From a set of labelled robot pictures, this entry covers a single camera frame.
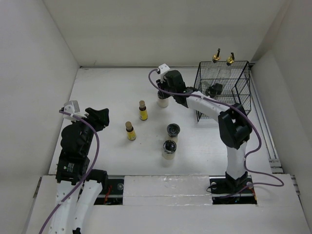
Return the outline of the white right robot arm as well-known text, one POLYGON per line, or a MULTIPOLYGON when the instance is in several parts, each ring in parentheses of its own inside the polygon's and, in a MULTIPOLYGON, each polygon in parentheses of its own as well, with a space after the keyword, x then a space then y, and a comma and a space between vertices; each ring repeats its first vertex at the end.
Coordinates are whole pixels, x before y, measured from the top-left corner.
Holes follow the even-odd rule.
POLYGON ((178 70, 156 69, 160 79, 156 81, 158 97, 173 97, 176 103, 201 112, 218 123, 222 142, 227 147, 227 169, 225 186, 227 193, 239 191, 247 180, 245 153, 252 127, 243 106, 239 103, 228 105, 210 99, 194 87, 187 87, 178 70))

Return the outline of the brown spice jar black lid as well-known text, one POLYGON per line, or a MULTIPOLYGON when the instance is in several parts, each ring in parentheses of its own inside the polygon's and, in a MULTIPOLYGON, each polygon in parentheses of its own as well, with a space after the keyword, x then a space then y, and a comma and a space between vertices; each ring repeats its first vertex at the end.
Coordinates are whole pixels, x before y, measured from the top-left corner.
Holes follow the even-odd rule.
POLYGON ((217 95, 217 90, 210 86, 205 90, 205 95, 209 96, 210 98, 215 98, 215 96, 217 95))

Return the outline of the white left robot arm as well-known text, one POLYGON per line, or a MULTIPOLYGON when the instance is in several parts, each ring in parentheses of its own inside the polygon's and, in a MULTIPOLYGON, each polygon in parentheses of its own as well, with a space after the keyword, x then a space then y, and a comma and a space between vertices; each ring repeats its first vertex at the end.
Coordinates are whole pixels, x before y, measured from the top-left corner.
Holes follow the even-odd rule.
POLYGON ((58 159, 56 206, 45 224, 50 234, 82 234, 86 219, 97 196, 107 191, 107 172, 94 169, 95 161, 88 154, 92 141, 99 144, 98 132, 109 125, 109 109, 87 108, 85 115, 67 105, 60 113, 71 124, 61 132, 58 159))

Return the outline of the glass bottle dark contents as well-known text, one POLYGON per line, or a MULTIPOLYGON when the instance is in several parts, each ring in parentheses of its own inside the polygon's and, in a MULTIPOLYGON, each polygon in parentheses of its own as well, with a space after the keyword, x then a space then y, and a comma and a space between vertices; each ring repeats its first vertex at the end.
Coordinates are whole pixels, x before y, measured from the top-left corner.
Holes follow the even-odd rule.
POLYGON ((214 79, 214 88, 217 90, 217 95, 225 94, 226 91, 230 90, 231 84, 231 65, 235 61, 234 52, 226 59, 225 65, 219 68, 218 73, 214 79))

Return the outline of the white spice jar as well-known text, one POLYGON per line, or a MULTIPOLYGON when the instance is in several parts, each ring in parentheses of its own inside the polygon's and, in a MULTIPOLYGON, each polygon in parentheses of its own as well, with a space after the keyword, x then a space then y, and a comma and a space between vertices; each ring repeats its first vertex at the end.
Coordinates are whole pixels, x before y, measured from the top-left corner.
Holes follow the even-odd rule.
POLYGON ((166 108, 169 105, 169 99, 161 91, 157 92, 157 104, 160 108, 166 108))
POLYGON ((173 140, 166 140, 163 143, 162 156, 166 160, 172 160, 175 157, 176 148, 177 148, 176 143, 173 140))

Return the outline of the glass bottle gold pourer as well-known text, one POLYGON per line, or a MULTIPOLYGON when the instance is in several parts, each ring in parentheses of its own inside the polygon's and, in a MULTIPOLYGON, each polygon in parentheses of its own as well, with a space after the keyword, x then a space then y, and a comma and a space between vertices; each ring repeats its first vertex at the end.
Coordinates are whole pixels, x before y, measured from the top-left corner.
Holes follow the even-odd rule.
POLYGON ((214 79, 219 70, 219 62, 220 60, 220 48, 218 48, 217 53, 213 55, 212 58, 212 66, 208 69, 207 77, 206 77, 206 88, 212 86, 214 87, 214 79))

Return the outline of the spice jar foil lid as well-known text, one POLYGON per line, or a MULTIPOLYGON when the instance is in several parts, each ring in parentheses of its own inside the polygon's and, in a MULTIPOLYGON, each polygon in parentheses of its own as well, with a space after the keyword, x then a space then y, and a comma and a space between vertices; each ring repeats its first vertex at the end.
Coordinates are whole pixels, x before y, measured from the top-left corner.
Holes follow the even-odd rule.
POLYGON ((167 126, 167 140, 172 140, 177 143, 179 133, 180 127, 176 123, 171 123, 167 126))

